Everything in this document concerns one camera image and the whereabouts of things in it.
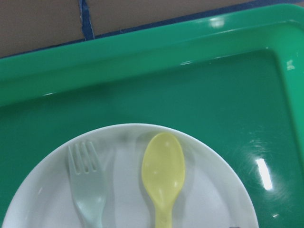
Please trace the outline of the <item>yellow plastic spoon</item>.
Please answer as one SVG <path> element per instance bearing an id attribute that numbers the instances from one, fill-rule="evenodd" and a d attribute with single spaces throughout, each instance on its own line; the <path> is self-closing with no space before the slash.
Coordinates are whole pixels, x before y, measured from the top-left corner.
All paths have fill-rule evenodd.
<path id="1" fill-rule="evenodd" d="M 171 133 L 155 135 L 142 161 L 143 185 L 155 208 L 155 227 L 172 227 L 172 210 L 185 181 L 181 144 Z"/>

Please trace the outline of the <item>green plastic tray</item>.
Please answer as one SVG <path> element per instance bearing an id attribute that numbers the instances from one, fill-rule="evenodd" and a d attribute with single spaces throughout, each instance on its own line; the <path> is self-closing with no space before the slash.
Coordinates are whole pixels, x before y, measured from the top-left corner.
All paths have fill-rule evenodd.
<path id="1" fill-rule="evenodd" d="M 0 225 L 55 149 L 136 123 L 217 153 L 261 228 L 303 227 L 304 9 L 274 5 L 1 59 Z"/>

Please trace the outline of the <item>pale green plastic fork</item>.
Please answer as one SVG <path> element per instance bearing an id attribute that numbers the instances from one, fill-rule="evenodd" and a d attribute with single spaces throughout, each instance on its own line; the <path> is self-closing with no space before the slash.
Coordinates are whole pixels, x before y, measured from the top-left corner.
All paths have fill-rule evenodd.
<path id="1" fill-rule="evenodd" d="M 68 147 L 72 199 L 85 228 L 101 228 L 107 184 L 97 152 L 91 141 Z"/>

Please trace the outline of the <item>white round plate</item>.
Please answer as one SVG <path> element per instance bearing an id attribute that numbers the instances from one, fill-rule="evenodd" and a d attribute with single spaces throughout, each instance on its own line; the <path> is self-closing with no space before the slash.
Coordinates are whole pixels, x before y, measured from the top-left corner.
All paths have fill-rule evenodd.
<path id="1" fill-rule="evenodd" d="M 256 228 L 251 199 L 235 172 L 211 148 L 180 131 L 152 124 L 107 126 L 82 134 L 44 158 L 15 193 L 5 228 L 80 228 L 69 186 L 69 146 L 87 143 L 97 150 L 108 189 L 106 228 L 152 228 L 154 208 L 141 180 L 147 144 L 158 133 L 179 140 L 186 164 L 185 182 L 173 207 L 175 228 Z"/>

